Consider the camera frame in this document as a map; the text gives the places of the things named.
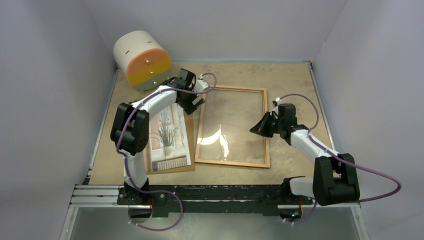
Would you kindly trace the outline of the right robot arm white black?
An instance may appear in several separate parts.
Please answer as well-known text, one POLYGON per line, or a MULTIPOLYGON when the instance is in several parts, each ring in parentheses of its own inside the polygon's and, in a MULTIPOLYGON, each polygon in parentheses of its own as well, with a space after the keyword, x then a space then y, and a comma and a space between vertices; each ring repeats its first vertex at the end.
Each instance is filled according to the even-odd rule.
POLYGON ((308 127, 298 123, 293 104, 279 104, 273 111, 267 111, 250 132, 266 138, 279 135, 313 163, 311 178, 295 176, 283 180, 280 196, 284 202, 292 204, 300 196, 312 198, 321 206, 359 200, 360 187, 356 168, 352 166, 353 156, 332 152, 314 137, 308 127))

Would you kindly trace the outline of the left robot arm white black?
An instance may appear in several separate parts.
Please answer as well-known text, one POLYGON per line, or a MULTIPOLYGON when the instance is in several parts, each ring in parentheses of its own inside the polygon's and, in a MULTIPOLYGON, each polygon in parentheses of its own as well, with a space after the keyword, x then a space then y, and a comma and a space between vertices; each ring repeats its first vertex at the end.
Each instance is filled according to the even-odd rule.
POLYGON ((201 94, 210 91, 204 76, 196 76, 184 68, 177 76, 165 80, 155 91, 134 103, 121 103, 116 110, 110 139, 124 160, 124 183, 132 188, 129 197, 138 205, 146 203, 149 191, 144 186, 148 177, 144 167, 143 150, 148 145, 151 119, 165 108, 178 104, 191 115, 204 102, 193 103, 201 94))

